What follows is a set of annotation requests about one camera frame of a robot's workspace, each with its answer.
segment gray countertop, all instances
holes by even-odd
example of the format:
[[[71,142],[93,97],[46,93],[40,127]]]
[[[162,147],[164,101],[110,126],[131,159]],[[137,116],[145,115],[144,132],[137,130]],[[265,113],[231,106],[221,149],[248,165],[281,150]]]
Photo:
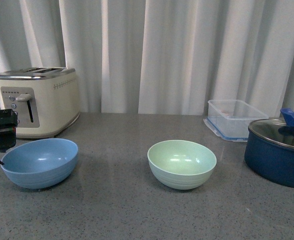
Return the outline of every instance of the gray countertop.
[[[200,116],[82,113],[57,137],[79,147],[63,182],[28,190],[0,167],[0,240],[294,240],[294,188],[251,171],[246,143],[215,136]],[[155,179],[147,151],[170,139],[214,152],[202,186],[175,190]]]

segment bowl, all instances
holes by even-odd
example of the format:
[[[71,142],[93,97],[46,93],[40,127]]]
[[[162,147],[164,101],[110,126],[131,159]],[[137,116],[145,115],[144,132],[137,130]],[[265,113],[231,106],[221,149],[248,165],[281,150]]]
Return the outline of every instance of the bowl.
[[[210,149],[186,140],[158,142],[150,147],[147,156],[156,179],[179,190],[194,189],[205,183],[217,164]]]
[[[78,146],[61,138],[35,140],[20,145],[2,158],[6,176],[27,189],[53,186],[68,177],[78,160]]]

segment pot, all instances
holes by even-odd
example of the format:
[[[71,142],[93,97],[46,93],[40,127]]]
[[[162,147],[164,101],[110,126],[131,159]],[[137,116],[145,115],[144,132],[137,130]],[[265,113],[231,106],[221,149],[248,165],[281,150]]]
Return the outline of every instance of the pot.
[[[283,108],[283,118],[249,124],[245,162],[262,177],[294,188],[294,112]]]

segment pot rim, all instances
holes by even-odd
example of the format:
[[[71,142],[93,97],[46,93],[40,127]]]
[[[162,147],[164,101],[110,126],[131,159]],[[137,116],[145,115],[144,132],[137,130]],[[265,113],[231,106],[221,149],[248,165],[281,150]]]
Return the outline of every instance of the pot rim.
[[[258,120],[254,120],[252,121],[250,124],[249,124],[249,127],[248,127],[248,130],[249,132],[253,133],[254,135],[256,135],[257,137],[263,139],[263,140],[266,140],[270,143],[273,143],[273,144],[276,144],[278,146],[282,146],[282,147],[285,147],[285,148],[289,148],[289,149],[293,149],[294,150],[294,146],[293,145],[290,145],[290,144],[286,144],[286,143],[283,143],[283,142],[280,142],[280,141],[276,141],[272,138],[269,138],[267,136],[264,136],[263,134],[255,131],[254,129],[252,129],[252,126],[256,123],[256,122],[262,122],[262,121],[274,121],[273,124],[274,125],[278,125],[278,126],[287,126],[287,124],[283,121],[281,121],[281,119],[279,118],[270,118],[270,119],[258,119]]]

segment blue bowl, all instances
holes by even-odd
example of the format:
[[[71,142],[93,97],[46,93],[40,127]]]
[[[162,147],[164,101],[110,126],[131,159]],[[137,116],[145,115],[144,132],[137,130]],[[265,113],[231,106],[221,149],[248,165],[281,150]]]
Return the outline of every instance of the blue bowl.
[[[78,160],[78,146],[61,138],[35,140],[18,146],[3,156],[1,166],[16,185],[42,189],[68,177]]]

